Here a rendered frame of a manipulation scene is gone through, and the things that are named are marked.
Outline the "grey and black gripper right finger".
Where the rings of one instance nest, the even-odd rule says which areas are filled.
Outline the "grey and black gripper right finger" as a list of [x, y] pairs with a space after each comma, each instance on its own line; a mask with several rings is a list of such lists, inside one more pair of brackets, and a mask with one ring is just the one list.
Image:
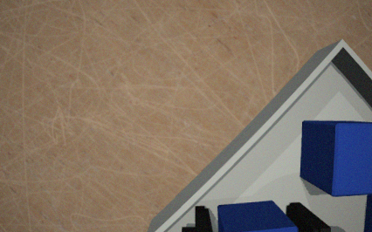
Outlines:
[[331, 232], [331, 228], [300, 202], [290, 203], [286, 215], [299, 228], [299, 232]]

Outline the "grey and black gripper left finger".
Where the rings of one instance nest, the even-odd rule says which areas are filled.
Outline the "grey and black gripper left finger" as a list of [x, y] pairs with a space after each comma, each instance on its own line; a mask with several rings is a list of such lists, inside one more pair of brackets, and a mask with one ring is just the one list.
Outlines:
[[195, 227], [182, 227], [182, 232], [213, 232], [209, 209], [195, 206]]

